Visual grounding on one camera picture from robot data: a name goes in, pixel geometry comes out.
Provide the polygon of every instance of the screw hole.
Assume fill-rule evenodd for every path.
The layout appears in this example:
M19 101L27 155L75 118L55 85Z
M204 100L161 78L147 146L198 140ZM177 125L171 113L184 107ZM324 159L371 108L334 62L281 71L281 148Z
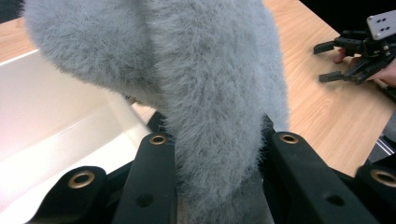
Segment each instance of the screw hole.
M167 141L167 138L165 135L158 134L158 135L152 136L149 139L149 141L152 145L161 145Z
M325 199L328 203L335 205L335 206L344 206L346 203L345 201L338 195L330 194L325 196Z
M396 188L396 176L381 170L372 170L371 177L377 182L391 188Z
M154 202L154 196L152 194L140 194L136 199L136 204L139 207L150 206Z
M290 135L290 134L282 134L280 135L280 140L282 140L285 143L289 144L296 144L298 143L298 138Z
M73 175L67 183L71 189L81 189L91 184L95 174L91 171L81 171Z

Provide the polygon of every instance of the wooden table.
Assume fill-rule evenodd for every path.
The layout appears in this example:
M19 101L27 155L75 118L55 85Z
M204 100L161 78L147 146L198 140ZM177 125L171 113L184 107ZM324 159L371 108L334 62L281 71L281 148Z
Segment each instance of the wooden table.
M290 131L301 135L332 168L354 175L371 152L395 104L372 82L319 83L318 74L346 70L336 51L313 55L313 47L338 34L298 0L264 0L274 14L289 85ZM23 19L0 24L0 62L35 46Z

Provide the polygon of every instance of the brass insert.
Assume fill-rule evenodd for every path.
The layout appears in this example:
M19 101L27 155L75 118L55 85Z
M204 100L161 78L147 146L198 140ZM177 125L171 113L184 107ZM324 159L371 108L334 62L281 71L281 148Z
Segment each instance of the brass insert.
M289 143L289 144L297 144L298 143L298 138L294 137L291 134L280 135L280 140L282 140L285 143Z
M157 135L152 136L152 137L149 139L149 142L150 142L152 145L162 145L162 144L165 143L167 140L168 140L168 139L166 138L165 135L163 135L163 134L157 134Z
M95 179L95 174L91 171L81 171L73 175L68 185L71 189L81 189L91 184Z
M382 170L372 170L371 177L379 183L391 188L396 188L396 176Z

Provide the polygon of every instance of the fuzzy gray material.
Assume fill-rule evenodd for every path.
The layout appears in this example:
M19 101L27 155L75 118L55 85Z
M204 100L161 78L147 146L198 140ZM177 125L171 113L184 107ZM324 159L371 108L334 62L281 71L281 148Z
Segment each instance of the fuzzy gray material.
M260 0L35 0L41 52L85 82L132 95L175 137L179 223L268 223L262 118L288 129L274 20Z

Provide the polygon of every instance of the human hand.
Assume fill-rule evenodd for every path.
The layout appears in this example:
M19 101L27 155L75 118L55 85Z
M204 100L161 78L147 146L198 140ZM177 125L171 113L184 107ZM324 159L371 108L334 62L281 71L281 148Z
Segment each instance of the human hand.
M339 49L338 55L335 56L333 61L335 63L340 63L346 57L346 50ZM361 57L355 57L350 61L349 66L355 65ZM375 73L373 76L367 78L367 80L380 79L387 85L391 87L396 87L396 60L393 60L386 68L381 69L381 71Z

